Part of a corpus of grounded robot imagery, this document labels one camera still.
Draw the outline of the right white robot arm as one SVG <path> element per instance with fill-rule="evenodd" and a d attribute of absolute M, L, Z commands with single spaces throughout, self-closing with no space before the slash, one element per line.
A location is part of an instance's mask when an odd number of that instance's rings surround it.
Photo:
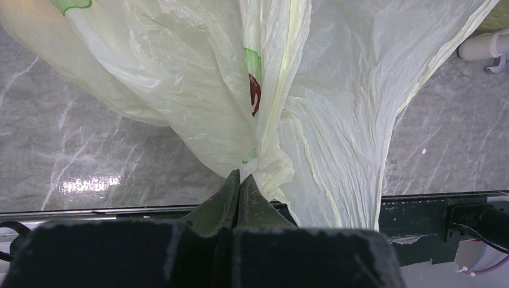
<path fill-rule="evenodd" d="M 498 74 L 508 65 L 508 28 L 469 38 L 459 46 L 457 53 L 465 61 L 492 59 L 493 64 L 484 70 Z"/>

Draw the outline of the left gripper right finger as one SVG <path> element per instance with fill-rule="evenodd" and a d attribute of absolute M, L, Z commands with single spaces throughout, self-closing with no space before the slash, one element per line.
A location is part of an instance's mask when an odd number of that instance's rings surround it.
<path fill-rule="evenodd" d="M 253 175 L 240 185 L 238 227 L 295 229 L 291 223 L 261 194 Z"/>

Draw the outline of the light green plastic bag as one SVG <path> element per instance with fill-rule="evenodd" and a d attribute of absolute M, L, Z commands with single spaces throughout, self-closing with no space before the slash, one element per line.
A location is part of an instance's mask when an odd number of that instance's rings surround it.
<path fill-rule="evenodd" d="M 299 226 L 379 230 L 397 115 L 495 1 L 2 1 L 108 108 L 239 169 Z"/>

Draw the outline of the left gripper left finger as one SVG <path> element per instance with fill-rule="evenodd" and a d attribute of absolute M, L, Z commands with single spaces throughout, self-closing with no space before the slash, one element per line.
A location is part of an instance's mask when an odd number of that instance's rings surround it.
<path fill-rule="evenodd" d="M 182 219 L 207 242 L 205 258 L 211 287 L 229 287 L 232 231 L 238 220 L 240 172 L 230 172 L 210 198 Z"/>

